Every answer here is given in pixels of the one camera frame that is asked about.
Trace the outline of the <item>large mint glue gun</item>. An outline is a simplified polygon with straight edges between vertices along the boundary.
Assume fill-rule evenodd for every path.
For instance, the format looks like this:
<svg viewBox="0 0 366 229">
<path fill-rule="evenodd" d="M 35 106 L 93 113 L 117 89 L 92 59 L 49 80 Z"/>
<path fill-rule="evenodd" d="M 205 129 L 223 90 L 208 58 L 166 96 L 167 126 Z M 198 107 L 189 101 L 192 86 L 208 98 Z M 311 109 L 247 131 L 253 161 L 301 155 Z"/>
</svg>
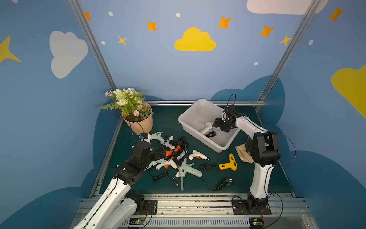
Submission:
<svg viewBox="0 0 366 229">
<path fill-rule="evenodd" d="M 181 190 L 184 191 L 184 178 L 187 174 L 194 175 L 196 177 L 201 178 L 203 176 L 202 172 L 193 168 L 192 164 L 187 164 L 187 159 L 185 158 L 181 164 L 181 166 L 178 168 L 178 171 L 174 178 L 180 178 L 181 179 Z"/>
</svg>

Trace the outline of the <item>small white orange glue gun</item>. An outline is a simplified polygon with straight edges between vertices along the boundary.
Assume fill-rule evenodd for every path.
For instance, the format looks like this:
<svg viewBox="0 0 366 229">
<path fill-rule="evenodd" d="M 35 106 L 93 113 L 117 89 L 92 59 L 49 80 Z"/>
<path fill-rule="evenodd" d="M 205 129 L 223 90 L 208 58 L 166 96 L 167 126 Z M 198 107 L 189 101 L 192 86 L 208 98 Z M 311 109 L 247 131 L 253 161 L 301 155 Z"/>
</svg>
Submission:
<svg viewBox="0 0 366 229">
<path fill-rule="evenodd" d="M 193 160 L 194 158 L 203 159 L 203 160 L 210 160 L 206 155 L 203 153 L 193 150 L 192 153 L 189 155 L 189 159 Z"/>
</svg>

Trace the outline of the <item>yellow glue gun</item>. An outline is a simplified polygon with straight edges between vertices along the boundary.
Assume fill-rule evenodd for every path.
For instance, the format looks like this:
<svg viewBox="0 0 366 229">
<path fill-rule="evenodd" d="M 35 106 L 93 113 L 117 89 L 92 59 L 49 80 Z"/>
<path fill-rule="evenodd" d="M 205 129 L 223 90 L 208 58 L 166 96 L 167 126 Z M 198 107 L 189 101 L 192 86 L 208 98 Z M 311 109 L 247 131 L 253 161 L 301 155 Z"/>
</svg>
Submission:
<svg viewBox="0 0 366 229">
<path fill-rule="evenodd" d="M 237 162 L 236 162 L 235 157 L 232 153 L 229 154 L 229 162 L 224 163 L 224 164 L 220 164 L 219 169 L 220 170 L 230 169 L 232 171 L 237 170 Z"/>
</svg>

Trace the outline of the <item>large white glue gun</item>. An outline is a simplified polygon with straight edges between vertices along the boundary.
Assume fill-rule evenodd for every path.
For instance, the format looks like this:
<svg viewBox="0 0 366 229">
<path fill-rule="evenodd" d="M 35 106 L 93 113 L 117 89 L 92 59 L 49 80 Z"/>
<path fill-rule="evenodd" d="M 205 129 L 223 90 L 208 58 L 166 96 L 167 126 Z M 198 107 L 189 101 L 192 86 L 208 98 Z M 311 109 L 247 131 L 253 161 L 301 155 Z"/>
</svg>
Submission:
<svg viewBox="0 0 366 229">
<path fill-rule="evenodd" d="M 200 133 L 202 135 L 207 135 L 207 134 L 213 132 L 213 130 L 214 130 L 213 122 L 206 122 L 205 125 L 206 125 L 206 127 L 200 131 Z"/>
</svg>

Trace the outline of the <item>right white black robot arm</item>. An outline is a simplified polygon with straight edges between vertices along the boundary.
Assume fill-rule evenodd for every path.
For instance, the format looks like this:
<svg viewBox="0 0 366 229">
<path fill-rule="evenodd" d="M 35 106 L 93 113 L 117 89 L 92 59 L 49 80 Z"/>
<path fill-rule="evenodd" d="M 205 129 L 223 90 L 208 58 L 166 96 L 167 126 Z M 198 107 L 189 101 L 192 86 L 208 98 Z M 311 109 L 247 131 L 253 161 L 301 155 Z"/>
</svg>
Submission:
<svg viewBox="0 0 366 229">
<path fill-rule="evenodd" d="M 252 212 L 267 207 L 271 173 L 281 157 L 278 133 L 268 131 L 245 114 L 238 113 L 235 105 L 227 105 L 222 116 L 213 122 L 213 127 L 227 133 L 238 128 L 248 135 L 245 149 L 254 161 L 254 176 L 246 205 Z"/>
</svg>

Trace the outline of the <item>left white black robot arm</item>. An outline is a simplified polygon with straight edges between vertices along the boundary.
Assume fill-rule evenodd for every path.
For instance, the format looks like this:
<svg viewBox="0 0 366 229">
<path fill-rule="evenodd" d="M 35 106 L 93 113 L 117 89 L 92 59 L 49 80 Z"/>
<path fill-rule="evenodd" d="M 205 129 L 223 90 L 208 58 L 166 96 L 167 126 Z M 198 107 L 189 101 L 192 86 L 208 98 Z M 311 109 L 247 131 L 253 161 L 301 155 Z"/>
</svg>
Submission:
<svg viewBox="0 0 366 229">
<path fill-rule="evenodd" d="M 131 155 L 117 168 L 107 189 L 76 229 L 117 229 L 144 207 L 144 196 L 131 188 L 143 176 L 150 163 L 164 159 L 164 146 L 154 148 L 150 142 L 138 142 Z"/>
</svg>

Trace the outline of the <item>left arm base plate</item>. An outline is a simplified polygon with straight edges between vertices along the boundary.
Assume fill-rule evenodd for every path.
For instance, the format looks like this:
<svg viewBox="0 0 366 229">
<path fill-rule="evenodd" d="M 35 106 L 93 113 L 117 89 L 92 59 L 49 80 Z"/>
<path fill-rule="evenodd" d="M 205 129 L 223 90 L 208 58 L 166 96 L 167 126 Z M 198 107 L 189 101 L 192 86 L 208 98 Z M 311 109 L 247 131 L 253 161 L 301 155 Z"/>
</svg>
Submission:
<svg viewBox="0 0 366 229">
<path fill-rule="evenodd" d="M 157 206 L 158 206 L 158 200 L 156 199 L 145 200 L 144 203 L 140 203 L 137 205 L 135 215 L 146 215 L 148 211 L 149 215 L 156 215 Z"/>
</svg>

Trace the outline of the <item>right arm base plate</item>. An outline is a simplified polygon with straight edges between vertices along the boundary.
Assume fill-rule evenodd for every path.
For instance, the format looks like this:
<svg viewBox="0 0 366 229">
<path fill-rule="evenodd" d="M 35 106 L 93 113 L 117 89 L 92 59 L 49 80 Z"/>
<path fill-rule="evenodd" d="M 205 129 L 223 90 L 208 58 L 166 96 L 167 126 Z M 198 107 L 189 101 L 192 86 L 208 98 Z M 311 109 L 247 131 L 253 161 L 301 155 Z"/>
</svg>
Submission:
<svg viewBox="0 0 366 229">
<path fill-rule="evenodd" d="M 265 207 L 250 207 L 247 200 L 233 199 L 232 209 L 235 215 L 271 215 L 269 206 Z"/>
</svg>

